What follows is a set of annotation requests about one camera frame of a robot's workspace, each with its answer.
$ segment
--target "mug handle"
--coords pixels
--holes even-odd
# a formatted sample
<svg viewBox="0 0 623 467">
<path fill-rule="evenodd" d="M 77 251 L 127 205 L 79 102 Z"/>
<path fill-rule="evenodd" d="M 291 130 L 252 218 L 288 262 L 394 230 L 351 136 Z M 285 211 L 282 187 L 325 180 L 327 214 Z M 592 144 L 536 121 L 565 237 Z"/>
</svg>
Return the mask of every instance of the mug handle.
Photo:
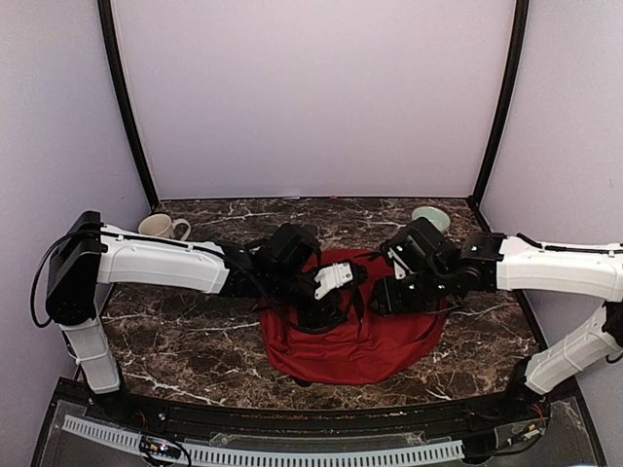
<svg viewBox="0 0 623 467">
<path fill-rule="evenodd" d="M 188 229 L 186 229 L 186 232 L 183 233 L 182 237 L 180 238 L 181 241 L 184 241 L 186 238 L 188 238 L 188 235 L 191 234 L 191 224 L 186 219 L 175 219 L 171 223 L 171 227 L 173 228 L 173 230 L 175 230 L 177 226 L 180 226 L 182 224 L 188 227 Z"/>
</svg>

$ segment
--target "ceramic mug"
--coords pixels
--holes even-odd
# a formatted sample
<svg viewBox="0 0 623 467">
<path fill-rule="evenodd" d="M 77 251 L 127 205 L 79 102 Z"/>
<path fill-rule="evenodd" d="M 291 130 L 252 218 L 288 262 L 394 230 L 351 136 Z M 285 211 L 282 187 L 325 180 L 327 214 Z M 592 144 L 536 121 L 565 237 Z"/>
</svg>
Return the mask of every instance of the ceramic mug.
<svg viewBox="0 0 623 467">
<path fill-rule="evenodd" d="M 444 211 L 433 206 L 422 206 L 414 209 L 411 219 L 416 220 L 419 217 L 425 217 L 430 223 L 441 233 L 450 227 L 450 216 Z"/>
<path fill-rule="evenodd" d="M 184 225 L 188 229 L 180 240 L 185 240 L 191 234 L 191 225 L 186 219 L 174 221 L 166 214 L 154 214 L 143 220 L 138 226 L 138 232 L 143 235 L 159 236 L 160 238 L 175 238 L 175 228 Z"/>
</svg>

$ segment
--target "black vertical pole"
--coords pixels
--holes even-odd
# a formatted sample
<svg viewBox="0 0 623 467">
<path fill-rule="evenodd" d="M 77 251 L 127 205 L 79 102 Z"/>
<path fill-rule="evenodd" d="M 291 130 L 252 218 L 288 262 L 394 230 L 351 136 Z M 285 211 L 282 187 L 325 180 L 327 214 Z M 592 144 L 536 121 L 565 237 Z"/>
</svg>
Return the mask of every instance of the black vertical pole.
<svg viewBox="0 0 623 467">
<path fill-rule="evenodd" d="M 517 70 L 519 69 L 519 58 L 524 44 L 529 3 L 530 0 L 517 0 L 515 4 L 513 30 L 508 46 L 508 56 L 506 58 L 504 77 L 502 78 L 502 87 L 499 92 L 497 108 L 495 109 L 494 124 L 491 128 L 489 142 L 487 143 L 487 149 L 485 150 L 485 156 L 483 157 L 483 163 L 480 167 L 474 193 L 468 199 L 469 203 L 475 207 L 480 206 L 485 191 L 487 190 L 487 184 L 489 183 L 491 173 L 494 169 L 495 156 L 497 156 L 499 143 L 502 139 L 502 133 L 504 132 L 504 125 L 506 124 L 506 117 L 508 116 L 513 89 L 515 89 Z"/>
<path fill-rule="evenodd" d="M 113 19 L 113 10 L 110 0 L 97 0 L 99 8 L 99 20 L 101 21 L 101 31 L 104 36 L 104 45 L 106 54 L 108 55 L 108 65 L 110 66 L 110 75 L 113 79 L 113 86 L 117 94 L 117 103 L 121 112 L 126 135 L 128 136 L 129 148 L 136 164 L 136 170 L 140 177 L 145 196 L 152 207 L 158 204 L 158 194 L 154 186 L 154 180 L 149 172 L 149 166 L 145 159 L 145 152 L 138 136 L 138 129 L 132 107 L 129 103 L 128 87 L 126 86 L 126 77 L 122 67 L 121 56 L 119 54 L 119 44 L 117 42 L 117 34 L 115 32 L 115 21 Z"/>
</svg>

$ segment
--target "light green cup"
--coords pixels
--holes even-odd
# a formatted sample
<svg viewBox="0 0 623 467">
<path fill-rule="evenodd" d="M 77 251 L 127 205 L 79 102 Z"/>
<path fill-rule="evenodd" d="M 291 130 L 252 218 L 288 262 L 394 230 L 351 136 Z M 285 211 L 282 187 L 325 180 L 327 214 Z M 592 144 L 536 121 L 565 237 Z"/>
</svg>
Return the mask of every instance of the light green cup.
<svg viewBox="0 0 623 467">
<path fill-rule="evenodd" d="M 413 210 L 411 219 L 416 220 L 425 217 L 441 233 L 450 227 L 450 216 L 439 208 L 433 206 L 422 206 Z"/>
</svg>

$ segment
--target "white mug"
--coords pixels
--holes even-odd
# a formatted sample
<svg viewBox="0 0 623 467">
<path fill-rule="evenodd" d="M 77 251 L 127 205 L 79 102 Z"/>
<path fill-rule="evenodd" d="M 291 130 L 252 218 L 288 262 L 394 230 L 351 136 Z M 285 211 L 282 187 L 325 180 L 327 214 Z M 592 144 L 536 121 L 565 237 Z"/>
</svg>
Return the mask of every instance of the white mug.
<svg viewBox="0 0 623 467">
<path fill-rule="evenodd" d="M 138 232 L 143 235 L 159 236 L 160 238 L 175 238 L 175 228 L 180 225 L 188 227 L 180 240 L 185 240 L 191 234 L 191 225 L 186 219 L 174 221 L 166 214 L 154 214 L 143 220 L 138 225 Z"/>
</svg>

